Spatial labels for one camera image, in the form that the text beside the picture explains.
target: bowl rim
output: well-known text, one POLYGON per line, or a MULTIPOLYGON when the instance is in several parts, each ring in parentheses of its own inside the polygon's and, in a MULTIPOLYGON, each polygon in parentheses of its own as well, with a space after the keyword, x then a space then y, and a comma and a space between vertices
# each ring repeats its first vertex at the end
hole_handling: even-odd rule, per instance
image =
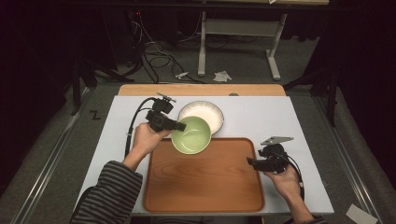
MULTIPOLYGON (((210 126, 209 126, 209 124, 206 122, 206 120, 204 120, 204 119, 202 119, 202 118, 200 118, 200 117, 198 117, 198 116, 187 116, 187 117, 185 117, 185 118, 183 118, 183 119, 192 118, 192 117, 203 120, 204 123, 205 123, 205 124, 207 125, 207 127, 209 128, 209 131, 210 131, 210 126)), ((175 144, 175 142, 174 142, 173 135, 171 134, 172 145, 175 147, 175 149, 176 149, 177 151, 179 151, 179 152, 181 152, 181 153, 183 153, 183 154, 186 154, 186 155, 194 155, 194 154, 198 154, 198 153, 204 151, 204 150, 207 148, 207 146, 209 146, 209 143, 210 143, 211 140, 212 140, 212 134, 209 135, 209 139, 208 139, 206 145, 205 145, 201 150, 199 150, 199 151, 197 151, 197 152, 189 153, 189 152, 181 151, 179 148, 177 148, 177 146, 176 146, 176 144, 175 144)))
POLYGON ((221 109, 220 109, 217 105, 215 105, 215 104, 213 104, 213 103, 211 103, 211 102, 209 102, 209 101, 198 100, 198 101, 193 101, 193 102, 190 102, 190 103, 184 105, 184 106, 180 109, 180 111, 178 112, 177 119, 180 119, 180 114, 187 108, 187 106, 189 106, 189 105, 196 105, 196 104, 199 104, 199 103, 204 103, 204 104, 208 104, 208 105, 213 105, 213 107, 215 108, 215 110, 217 110, 217 111, 219 112, 219 118, 221 119, 221 121, 219 122, 220 126, 219 126, 214 132, 211 132, 211 133, 212 133, 212 134, 215 134, 215 133, 217 133, 218 131, 220 131, 221 128, 222 128, 222 126, 224 125, 224 114, 223 114, 223 112, 221 111, 221 109))

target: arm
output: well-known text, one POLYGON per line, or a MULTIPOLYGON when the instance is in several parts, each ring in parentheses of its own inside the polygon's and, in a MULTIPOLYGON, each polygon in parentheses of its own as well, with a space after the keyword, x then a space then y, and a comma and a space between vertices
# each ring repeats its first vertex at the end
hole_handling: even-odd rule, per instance
POLYGON ((143 176, 135 173, 139 163, 170 133, 155 133, 147 123, 140 124, 134 133, 134 144, 124 161, 108 162, 98 183, 81 196, 71 223, 124 223, 134 208, 142 186, 143 176))
POLYGON ((315 219, 305 202, 300 196, 300 187, 298 184, 298 176, 294 169, 289 165, 285 172, 275 174, 273 172, 264 172, 269 176, 276 190, 285 199, 291 212, 295 224, 303 223, 327 223, 324 219, 315 219))

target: crumpled paper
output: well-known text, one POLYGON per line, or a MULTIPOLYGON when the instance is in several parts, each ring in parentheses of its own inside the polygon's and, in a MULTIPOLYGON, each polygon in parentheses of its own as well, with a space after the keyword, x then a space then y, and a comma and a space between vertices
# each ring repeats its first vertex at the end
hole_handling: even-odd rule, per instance
POLYGON ((226 71, 215 73, 215 76, 216 77, 213 80, 217 82, 227 82, 228 79, 232 80, 226 71))

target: striped sleeve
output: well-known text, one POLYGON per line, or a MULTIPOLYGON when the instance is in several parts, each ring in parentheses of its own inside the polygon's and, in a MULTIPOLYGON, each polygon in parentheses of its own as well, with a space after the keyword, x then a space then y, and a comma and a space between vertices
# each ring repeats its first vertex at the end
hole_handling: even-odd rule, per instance
POLYGON ((124 223, 134 208, 142 179, 122 163, 108 162, 97 185, 81 197, 70 223, 124 223))

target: white plate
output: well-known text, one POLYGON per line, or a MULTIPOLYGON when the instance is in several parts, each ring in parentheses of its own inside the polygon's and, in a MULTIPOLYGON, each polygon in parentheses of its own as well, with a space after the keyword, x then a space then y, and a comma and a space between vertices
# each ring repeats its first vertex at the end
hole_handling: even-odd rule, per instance
POLYGON ((178 114, 178 120, 190 116, 204 119, 209 124, 212 134, 220 130, 224 122, 224 116, 221 110, 208 101, 195 101, 185 105, 178 114))

